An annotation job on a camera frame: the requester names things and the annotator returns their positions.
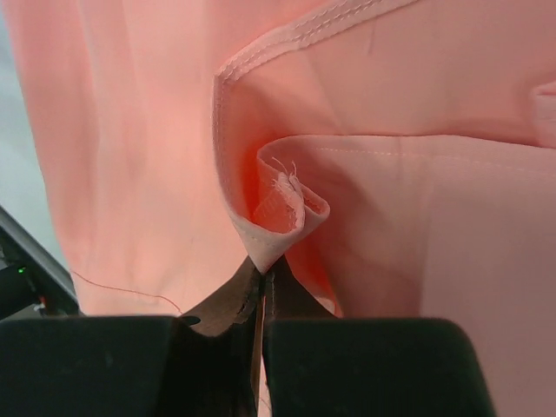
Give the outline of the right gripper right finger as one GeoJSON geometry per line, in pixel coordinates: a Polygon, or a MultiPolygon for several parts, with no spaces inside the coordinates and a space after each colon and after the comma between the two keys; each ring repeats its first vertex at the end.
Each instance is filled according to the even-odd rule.
{"type": "Polygon", "coordinates": [[[473,344],[443,319],[341,319],[285,258],[265,276],[263,359],[275,416],[492,416],[473,344]]]}

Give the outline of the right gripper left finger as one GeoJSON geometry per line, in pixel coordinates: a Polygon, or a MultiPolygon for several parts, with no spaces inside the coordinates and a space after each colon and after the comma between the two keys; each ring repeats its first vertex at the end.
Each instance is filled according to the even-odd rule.
{"type": "Polygon", "coordinates": [[[261,283],[246,260],[182,316],[2,321],[2,415],[256,415],[261,283]]]}

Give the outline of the salmon orange skirt pile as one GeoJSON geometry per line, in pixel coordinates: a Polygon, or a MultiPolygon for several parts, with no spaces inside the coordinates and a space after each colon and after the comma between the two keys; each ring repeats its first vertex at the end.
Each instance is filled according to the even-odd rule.
{"type": "Polygon", "coordinates": [[[86,314],[285,256],[343,317],[436,316],[555,413],[552,1],[4,1],[86,314]]]}

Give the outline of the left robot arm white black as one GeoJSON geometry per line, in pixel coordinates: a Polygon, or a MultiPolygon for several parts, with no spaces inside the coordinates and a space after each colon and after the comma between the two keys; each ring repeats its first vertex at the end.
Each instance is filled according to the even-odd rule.
{"type": "Polygon", "coordinates": [[[70,274],[5,209],[1,210],[1,318],[79,315],[70,274]]]}

